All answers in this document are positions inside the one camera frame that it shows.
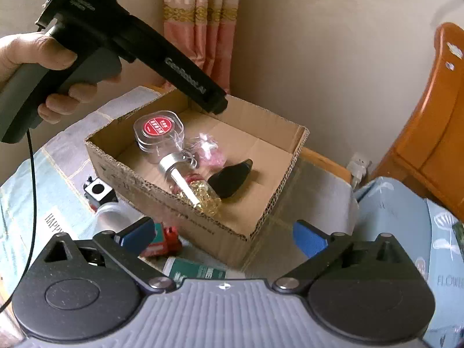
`green label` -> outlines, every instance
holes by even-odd
[[[459,248],[461,249],[461,255],[464,260],[464,224],[462,222],[454,224],[453,230],[456,234],[456,240],[458,241]]]
[[[155,223],[155,238],[151,242],[151,244],[163,243],[164,242],[164,232],[163,232],[163,224]]]
[[[180,286],[185,278],[222,280],[226,278],[226,271],[176,258],[168,276]]]

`cardboard box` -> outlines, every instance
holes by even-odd
[[[137,209],[176,226],[194,245],[238,268],[265,224],[309,132],[249,102],[227,98],[229,106],[224,113],[209,115],[182,92],[173,90],[113,120],[87,138],[85,144],[98,176]],[[218,220],[169,193],[157,166],[146,160],[136,144],[134,122],[159,110],[177,113],[184,123],[186,139],[199,132],[211,134],[224,151],[227,165],[253,160],[247,183],[237,196],[223,201]]]

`black cable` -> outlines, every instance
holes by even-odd
[[[31,240],[31,249],[29,250],[29,257],[27,258],[26,266],[24,268],[24,272],[21,276],[21,281],[26,274],[29,266],[31,265],[32,261],[32,253],[34,252],[34,245],[35,245],[35,234],[37,230],[37,190],[35,187],[35,167],[34,167],[34,151],[32,149],[32,140],[31,140],[31,131],[27,130],[27,144],[29,145],[29,156],[31,157],[31,173],[32,173],[32,198],[34,200],[34,220],[32,223],[32,240]],[[5,310],[8,305],[11,303],[11,298],[13,297],[13,293],[11,294],[10,298],[6,300],[6,302],[0,306],[0,314]]]

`light blue tablecloth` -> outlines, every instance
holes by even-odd
[[[452,231],[457,219],[387,177],[373,180],[355,197],[359,218],[353,235],[374,240],[390,232],[398,239],[435,296],[425,340],[432,347],[454,348],[464,328],[464,261]]]

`human hand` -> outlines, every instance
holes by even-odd
[[[0,90],[24,63],[38,63],[52,70],[69,68],[77,55],[54,38],[41,33],[15,34],[0,38]],[[119,81],[117,76],[108,81]],[[72,114],[80,103],[91,102],[97,86],[78,83],[70,87],[68,95],[51,94],[38,108],[39,116],[52,124],[64,115]]]

